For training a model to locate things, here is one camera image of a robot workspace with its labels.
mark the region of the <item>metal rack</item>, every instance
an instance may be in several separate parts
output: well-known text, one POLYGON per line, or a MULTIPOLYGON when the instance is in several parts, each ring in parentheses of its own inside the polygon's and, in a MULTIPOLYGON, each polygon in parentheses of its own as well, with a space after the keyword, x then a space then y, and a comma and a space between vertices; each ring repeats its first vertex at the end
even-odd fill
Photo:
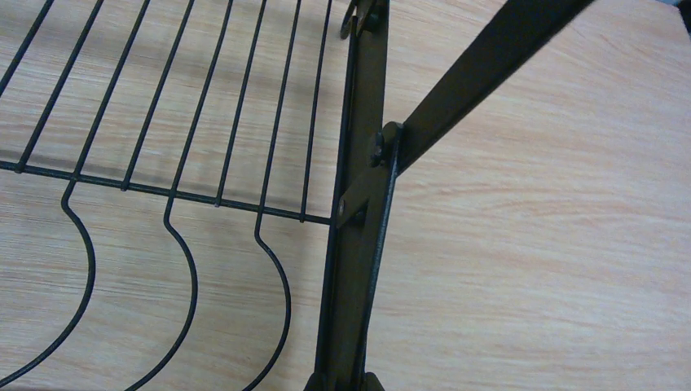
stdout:
MULTIPOLYGON (((34 36, 50 11, 53 2, 54 0, 45 1, 29 33, 21 43, 9 68, 5 71, 0 81, 0 98, 19 66, 24 53, 31 45, 34 36)), ((183 343, 194 318, 198 292, 196 267, 191 251, 183 237, 170 223, 170 213, 176 199, 212 204, 217 207, 242 209, 256 213, 254 238, 273 261, 283 284, 286 306, 284 326, 279 343, 269 362, 245 389, 253 389, 259 384, 280 356, 288 336, 291 316, 288 279, 278 258, 260 235, 262 217, 265 214, 286 217, 300 222, 329 225, 315 371, 307 383, 306 390, 383 389, 373 374, 365 373, 364 363, 368 323, 372 311, 376 278, 381 261, 396 177, 402 174, 458 121, 483 101, 485 97, 525 63, 540 47, 546 44, 552 36, 558 33, 592 0, 564 0, 560 2, 508 0, 492 21, 482 30, 468 50, 458 58, 439 83, 423 99, 418 108, 403 123, 390 122, 384 126, 382 124, 390 2, 389 0, 352 0, 341 28, 341 37, 349 37, 350 46, 346 65, 337 172, 330 217, 320 217, 306 213, 306 204, 315 137, 319 80, 332 0, 328 0, 326 17, 323 22, 321 46, 319 48, 300 212, 266 206, 266 193, 271 175, 271 165, 281 119, 281 108, 283 107, 286 91, 301 0, 297 0, 294 12, 293 26, 280 86, 279 102, 276 109, 262 192, 258 204, 249 204, 223 198, 223 189, 231 162, 242 103, 247 90, 254 50, 262 26, 262 17, 267 0, 262 0, 257 16, 256 28, 253 33, 252 45, 240 89, 240 99, 235 110, 235 120, 229 135, 223 169, 215 197, 179 191, 178 185, 185 168, 187 155, 195 136, 200 115, 205 105, 205 98, 213 78, 213 71, 222 48, 223 39, 226 35, 225 32, 231 16, 232 0, 228 1, 226 7, 213 58, 209 65, 209 71, 205 78, 171 187, 154 187, 132 182, 131 179, 195 0, 189 0, 187 4, 156 87, 156 92, 143 121, 137 143, 134 145, 125 177, 122 180, 115 180, 82 174, 91 145, 99 130, 101 120, 108 107, 108 102, 115 90, 121 70, 127 61, 143 17, 147 12, 149 2, 150 0, 143 0, 139 15, 134 22, 108 88, 101 100, 99 110, 86 136, 74 170, 69 172, 51 169, 38 165, 29 165, 28 162, 60 96, 60 92, 72 71, 73 65, 80 54, 89 31, 99 14, 103 0, 95 2, 93 10, 83 26, 67 63, 64 65, 59 80, 55 84, 21 158, 18 161, 0 161, 0 169, 14 171, 18 174, 35 174, 68 181, 61 200, 61 207, 80 232, 86 246, 89 266, 81 303, 67 327, 34 360, 1 379, 0 388, 31 371, 58 349, 69 337, 86 311, 95 282, 95 252, 88 231, 69 205, 75 186, 77 183, 83 182, 104 187, 115 187, 122 191, 139 191, 166 197, 164 225, 184 251, 189 266, 191 300, 183 329, 173 346, 159 363, 128 389, 138 389, 146 384, 166 365, 183 343)))

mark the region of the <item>wire rack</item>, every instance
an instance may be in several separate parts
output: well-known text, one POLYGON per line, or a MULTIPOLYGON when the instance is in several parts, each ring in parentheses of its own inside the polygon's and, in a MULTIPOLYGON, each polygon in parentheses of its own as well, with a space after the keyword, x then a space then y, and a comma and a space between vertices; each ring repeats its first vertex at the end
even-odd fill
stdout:
MULTIPOLYGON (((56 2, 56 1, 55 0, 46 0, 45 3, 42 5, 40 11, 38 12, 38 15, 36 16, 36 19, 34 20, 28 33, 26 34, 24 40, 21 42, 18 50, 16 51, 13 60, 11 61, 7 70, 4 72, 2 80, 0 81, 0 98, 2 97, 2 94, 5 92, 8 84, 11 82, 12 77, 15 74, 15 71, 20 66, 22 59, 24 58, 25 53, 27 52, 29 47, 31 47, 32 41, 33 41, 34 37, 37 35, 37 32, 39 31, 39 29, 41 28, 44 20, 46 19, 48 14, 51 12, 51 8, 54 6, 54 2, 56 2)), ((144 16, 147 14, 147 9, 149 8, 150 2, 151 2, 151 0, 143 0, 141 3, 139 13, 136 17, 134 24, 131 27, 129 36, 126 39, 124 48, 121 51, 119 60, 117 61, 117 66, 112 71, 112 75, 110 76, 110 82, 108 83, 108 87, 105 90, 105 94, 103 95, 103 98, 101 99, 101 101, 99 103, 98 111, 96 112, 95 117, 93 118, 93 122, 91 123, 88 135, 86 136, 86 139, 84 139, 84 141, 83 141, 83 144, 81 146, 81 151, 80 151, 78 158, 76 160, 76 164, 74 165, 74 170, 68 171, 68 170, 62 170, 62 169, 55 169, 55 168, 51 168, 51 167, 47 167, 47 166, 43 166, 43 165, 32 165, 29 162, 30 162, 30 158, 34 152, 34 149, 37 146, 39 139, 41 139, 42 132, 46 128, 46 123, 48 122, 48 119, 51 117, 51 113, 53 112, 55 104, 57 103, 57 101, 60 97, 60 94, 63 91, 65 83, 67 82, 68 77, 71 74, 71 71, 73 70, 73 66, 76 63, 77 58, 80 55, 82 47, 84 46, 85 41, 86 41, 87 37, 89 36, 89 33, 92 29, 92 26, 94 25, 96 18, 99 16, 99 13, 101 12, 103 0, 96 0, 95 1, 95 4, 93 5, 93 8, 90 11, 88 19, 86 20, 83 27, 81 28, 81 32, 79 33, 78 39, 74 43, 74 47, 73 47, 73 49, 72 49, 72 51, 68 57, 68 60, 67 60, 66 64, 64 64, 64 67, 62 68, 62 71, 59 74, 59 79, 55 83, 55 86, 52 89, 52 92, 50 94, 50 98, 48 99, 47 103, 45 104, 45 107, 43 108, 43 110, 41 112, 40 118, 38 119, 37 123, 34 126, 34 129, 33 129, 33 132, 31 133, 29 141, 26 143, 24 150, 21 152, 20 158, 16 161, 0 160, 0 169, 3 169, 3 170, 12 171, 12 172, 15 172, 17 174, 33 174, 33 175, 37 175, 37 176, 43 176, 43 177, 49 177, 49 178, 58 178, 58 179, 63 179, 65 181, 67 181, 67 186, 66 186, 64 193, 62 195, 60 205, 61 205, 61 208, 64 211, 64 213, 69 217, 69 219, 72 221, 74 226, 78 229, 79 234, 81 235, 81 238, 83 239, 84 246, 86 248, 86 255, 87 255, 87 261, 88 261, 88 275, 87 275, 86 286, 84 288, 83 295, 81 296, 81 301, 79 303, 79 306, 78 306, 77 310, 74 312, 74 315, 72 316, 72 318, 68 322, 67 326, 59 334, 59 336, 47 348, 45 348, 45 350, 43 350, 36 358, 34 358, 30 362, 28 362, 23 367, 17 368, 9 376, 6 376, 6 377, 0 379, 0 388, 2 386, 10 384, 14 380, 19 379, 22 375, 24 375, 27 372, 34 369, 37 365, 39 365, 46 358, 48 358, 53 352, 55 352, 60 347, 60 345, 70 336, 70 333, 74 330, 76 325, 80 322, 82 316, 84 315, 84 313, 86 311, 86 308, 89 304, 89 301, 91 299, 92 292, 94 290, 95 276, 96 276, 96 256, 95 256, 94 245, 91 241, 90 234, 87 231, 85 225, 82 223, 79 216, 77 216, 77 214, 70 207, 70 198, 72 197, 75 186, 80 182, 81 183, 88 183, 88 184, 92 184, 92 185, 99 185, 102 187, 113 187, 113 188, 120 189, 122 191, 137 191, 137 192, 147 193, 150 195, 165 197, 167 199, 167 203, 165 206, 165 212, 164 212, 164 219, 163 219, 165 229, 177 241, 180 248, 184 252, 185 258, 187 259, 187 265, 189 268, 189 274, 190 274, 190 280, 191 280, 191 297, 190 297, 190 301, 189 301, 189 309, 187 311, 187 317, 185 319, 185 323, 183 325, 183 328, 180 331, 180 333, 179 333, 177 339, 175 340, 175 342, 173 343, 173 345, 168 350, 167 354, 145 376, 143 376, 141 379, 134 382, 127 389, 138 389, 138 388, 140 388, 141 386, 146 384, 149 380, 151 380, 170 361, 170 359, 175 355, 175 353, 178 351, 180 345, 182 344, 183 340, 185 339, 187 332, 190 329, 192 320, 194 319, 194 316, 195 316, 197 296, 198 296, 198 290, 199 290, 196 266, 195 266, 195 261, 194 261, 194 258, 192 256, 191 250, 187 246, 183 237, 178 233, 178 231, 175 229, 175 227, 170 222, 170 214, 171 214, 175 200, 188 200, 188 201, 193 201, 193 202, 197 202, 197 203, 201 203, 201 204, 214 205, 216 207, 241 209, 241 210, 256 213, 257 217, 256 217, 255 225, 254 225, 254 239, 256 240, 257 244, 266 252, 268 257, 273 261, 273 264, 274 264, 274 266, 275 266, 275 268, 278 271, 278 274, 280 276, 280 280, 281 280, 281 283, 283 286, 283 291, 284 291, 284 297, 285 297, 285 314, 284 314, 283 330, 281 332, 281 336, 280 336, 278 345, 275 347, 275 351, 271 355, 271 358, 269 359, 268 363, 264 366, 264 368, 260 371, 260 373, 256 376, 256 378, 254 378, 254 380, 252 380, 245 387, 245 389, 253 389, 255 386, 257 386, 257 384, 259 384, 260 381, 262 381, 262 379, 266 376, 266 374, 269 372, 269 370, 274 366, 276 360, 280 356, 281 351, 285 345, 285 342, 286 342, 286 339, 288 336, 288 327, 289 327, 290 318, 291 318, 291 305, 290 305, 291 304, 290 303, 291 296, 290 296, 290 290, 288 287, 288 279, 286 277, 286 274, 284 272, 283 267, 281 266, 279 259, 274 254, 274 252, 271 250, 271 248, 264 242, 264 240, 262 240, 260 232, 261 232, 261 226, 262 226, 262 218, 264 215, 271 215, 271 216, 276 216, 276 217, 285 217, 288 219, 298 220, 300 222, 313 222, 313 223, 325 224, 325 225, 328 225, 331 223, 331 219, 329 217, 320 217, 320 216, 316 216, 313 214, 308 214, 306 210, 307 210, 307 201, 308 201, 308 190, 309 190, 309 185, 310 185, 310 167, 311 167, 311 161, 312 161, 312 150, 313 150, 313 147, 315 144, 315 142, 314 142, 314 140, 315 140, 315 120, 317 117, 317 106, 318 106, 318 100, 319 100, 319 81, 321 79, 321 73, 322 73, 322 67, 323 67, 324 48, 325 48, 326 41, 327 41, 327 31, 328 31, 328 25, 329 25, 329 15, 330 15, 331 9, 332 9, 332 0, 327 1, 326 14, 325 14, 325 17, 323 20, 321 45, 319 47, 319 55, 317 58, 315 58, 315 61, 317 62, 317 67, 316 67, 313 99, 312 99, 312 104, 311 104, 311 108, 310 108, 311 117, 310 117, 309 135, 308 135, 308 139, 307 139, 308 141, 307 141, 307 146, 306 146, 305 169, 304 169, 304 175, 301 178, 301 202, 300 202, 300 211, 299 212, 295 212, 295 211, 291 211, 291 210, 287 210, 287 209, 282 209, 282 208, 269 207, 266 205, 266 197, 267 197, 267 189, 269 186, 269 178, 271 176, 271 167, 272 167, 273 160, 274 160, 274 152, 275 152, 277 134, 278 134, 278 130, 279 130, 279 123, 281 120, 281 111, 282 111, 282 107, 284 105, 286 85, 288 82, 288 72, 290 69, 291 57, 293 55, 293 47, 294 47, 294 44, 296 41, 297 22, 298 22, 300 10, 301 10, 301 0, 297 0, 297 2, 295 3, 296 5, 294 8, 292 28, 290 30, 290 38, 289 38, 288 47, 286 50, 283 76, 281 79, 281 84, 280 84, 280 89, 279 89, 278 104, 277 104, 277 108, 275 110, 274 125, 273 125, 273 129, 271 131, 271 141, 269 143, 268 157, 266 159, 266 166, 265 166, 264 174, 263 174, 262 190, 261 190, 261 195, 259 197, 259 202, 257 204, 252 204, 252 203, 244 202, 241 200, 231 200, 228 198, 224 198, 224 189, 226 186, 228 170, 229 170, 229 167, 231 165, 231 158, 233 155, 233 147, 235 146, 235 139, 236 139, 236 135, 238 132, 238 126, 240 123, 240 116, 241 116, 241 113, 243 110, 244 97, 245 97, 247 89, 248 89, 249 76, 250 76, 250 73, 252 71, 253 61, 255 60, 255 49, 257 48, 257 40, 259 37, 260 30, 262 28, 262 19, 264 17, 265 9, 267 7, 267 0, 261 0, 261 6, 260 6, 260 9, 259 9, 259 12, 257 15, 256 24, 255 24, 254 31, 253 31, 253 39, 251 42, 251 46, 249 48, 249 53, 247 55, 246 65, 244 67, 244 75, 242 77, 239 100, 238 100, 238 103, 237 103, 237 106, 235 109, 234 121, 232 122, 232 125, 229 125, 230 132, 229 132, 228 138, 227 138, 227 148, 226 148, 226 152, 225 152, 225 158, 223 160, 222 171, 221 171, 221 173, 218 174, 218 177, 219 177, 218 189, 216 190, 215 196, 197 194, 197 193, 189 192, 189 191, 180 191, 178 189, 178 187, 180 185, 181 178, 183 176, 183 171, 185 170, 187 158, 188 158, 188 155, 189 155, 190 150, 191 150, 192 141, 195 137, 195 132, 197 130, 197 126, 199 124, 202 111, 204 110, 204 107, 205 107, 205 100, 207 98, 207 94, 209 92, 209 87, 211 85, 211 82, 213 80, 214 70, 217 67, 219 54, 221 53, 221 49, 222 49, 224 41, 226 41, 228 39, 227 38, 227 28, 228 28, 228 25, 231 21, 231 12, 233 9, 233 0, 229 0, 227 2, 222 23, 220 26, 218 26, 218 40, 216 41, 216 44, 215 44, 215 49, 213 51, 213 56, 212 56, 210 63, 209 63, 208 72, 205 76, 204 85, 201 89, 201 92, 200 92, 200 95, 199 95, 199 98, 197 101, 196 109, 194 111, 194 117, 191 121, 191 124, 189 125, 187 137, 185 138, 184 147, 183 147, 182 153, 179 157, 177 169, 175 170, 174 178, 172 180, 172 184, 170 185, 170 187, 159 187, 159 186, 153 186, 153 185, 146 184, 146 183, 134 182, 133 181, 133 174, 138 167, 139 157, 141 155, 144 142, 147 138, 147 132, 149 131, 149 128, 150 128, 151 123, 152 123, 152 119, 154 117, 154 113, 156 112, 156 106, 159 103, 161 96, 163 95, 164 86, 165 86, 166 80, 168 80, 171 65, 173 64, 175 56, 178 53, 178 47, 180 46, 180 42, 183 39, 183 34, 185 33, 185 29, 186 29, 188 21, 190 19, 190 14, 193 10, 193 7, 195 6, 195 0, 189 0, 186 8, 184 10, 183 17, 182 17, 182 20, 179 24, 177 32, 175 34, 173 44, 169 49, 169 53, 167 55, 167 60, 165 61, 165 66, 163 67, 160 78, 159 78, 158 83, 156 85, 155 93, 151 99, 150 105, 149 105, 148 110, 146 112, 146 116, 143 118, 143 123, 141 126, 141 130, 139 131, 139 136, 137 137, 136 144, 131 146, 131 157, 129 159, 129 164, 127 165, 127 169, 126 169, 124 177, 122 177, 121 179, 114 179, 114 178, 105 178, 102 176, 89 175, 89 174, 83 174, 82 173, 82 171, 84 170, 87 158, 90 155, 90 150, 91 150, 92 144, 94 143, 95 137, 96 137, 97 133, 99 132, 99 127, 101 126, 103 116, 104 116, 104 114, 108 108, 108 104, 109 104, 111 97, 113 95, 113 91, 116 89, 116 86, 118 86, 118 80, 120 78, 121 72, 122 72, 123 68, 125 67, 125 64, 128 61, 128 56, 130 54, 130 50, 131 50, 131 48, 134 44, 134 41, 138 35, 138 32, 139 32, 140 27, 142 25, 142 22, 144 20, 144 16)))

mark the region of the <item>light wood grain surface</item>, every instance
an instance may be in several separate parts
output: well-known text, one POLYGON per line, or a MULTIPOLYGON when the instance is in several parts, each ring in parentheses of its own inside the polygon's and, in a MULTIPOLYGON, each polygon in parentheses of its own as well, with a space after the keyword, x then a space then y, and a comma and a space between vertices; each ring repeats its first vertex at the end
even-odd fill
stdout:
MULTIPOLYGON (((41 0, 0 3, 0 69, 41 0)), ((235 0, 181 190, 212 196, 259 1, 235 0)), ((0 99, 0 159, 16 160, 94 2, 56 0, 0 99)), ((138 0, 106 0, 30 164, 73 169, 138 0)), ((152 0, 85 173, 121 179, 182 18, 152 0)), ((226 3, 197 0, 134 175, 169 187, 226 3)), ((395 1, 385 118, 403 120, 501 2, 395 1)), ((294 0, 271 0, 226 197, 257 203, 294 0)), ((309 212, 328 215, 347 45, 335 1, 309 212)), ((299 210, 325 1, 304 0, 268 204, 299 210)), ((387 389, 691 389, 691 42, 673 7, 600 0, 399 180, 368 340, 387 389)), ((60 210, 65 181, 0 173, 0 376, 72 317, 86 254, 60 210)), ((172 345, 189 302, 165 198, 77 185, 95 245, 94 295, 73 334, 8 389, 123 389, 172 345)), ((200 276, 182 348, 145 389, 242 389, 283 323, 255 215, 176 200, 200 276)), ((265 217, 293 292, 288 344, 258 389, 302 389, 314 362, 327 230, 265 217)))

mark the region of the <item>wooden surface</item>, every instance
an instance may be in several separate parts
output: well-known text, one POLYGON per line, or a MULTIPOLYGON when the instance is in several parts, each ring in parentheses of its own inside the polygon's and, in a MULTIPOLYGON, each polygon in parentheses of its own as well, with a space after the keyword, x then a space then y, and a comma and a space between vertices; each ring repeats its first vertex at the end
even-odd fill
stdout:
MULTIPOLYGON (((120 179, 174 40, 183 0, 153 0, 85 173, 120 179)), ((294 1, 266 9, 226 197, 258 202, 294 1)), ((304 0, 268 204, 299 209, 325 2, 304 0)), ((73 169, 140 2, 109 1, 30 164, 73 169)), ((41 0, 0 3, 0 69, 41 0)), ((0 99, 0 159, 16 160, 92 1, 57 0, 0 99)), ((218 37, 222 0, 197 0, 134 176, 169 187, 218 37)), ((401 121, 501 2, 394 2, 385 118, 401 121)), ((213 195, 259 1, 236 0, 181 190, 213 195)), ((346 57, 334 2, 309 212, 330 205, 346 57)), ((397 184, 368 340, 387 389, 691 389, 691 43, 672 7, 600 0, 397 184)), ((0 173, 0 376, 71 318, 86 254, 65 181, 0 173)), ((8 389, 123 389, 183 325, 190 284, 162 225, 165 198, 79 184, 95 245, 83 320, 8 389)), ((200 277, 182 348, 145 389, 241 389, 283 323, 255 215, 176 200, 200 277)), ((314 361, 324 226, 265 217, 293 292, 288 344, 258 389, 302 389, 314 361)))

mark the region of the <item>metal frame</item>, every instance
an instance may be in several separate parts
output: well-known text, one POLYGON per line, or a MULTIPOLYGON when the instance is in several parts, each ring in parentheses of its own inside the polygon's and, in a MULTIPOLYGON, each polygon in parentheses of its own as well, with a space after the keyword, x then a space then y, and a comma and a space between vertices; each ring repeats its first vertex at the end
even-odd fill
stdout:
POLYGON ((341 148, 306 391, 383 389, 365 373, 365 356, 396 177, 591 2, 508 0, 412 114, 382 128, 389 2, 351 1, 341 29, 342 37, 350 29, 341 148))

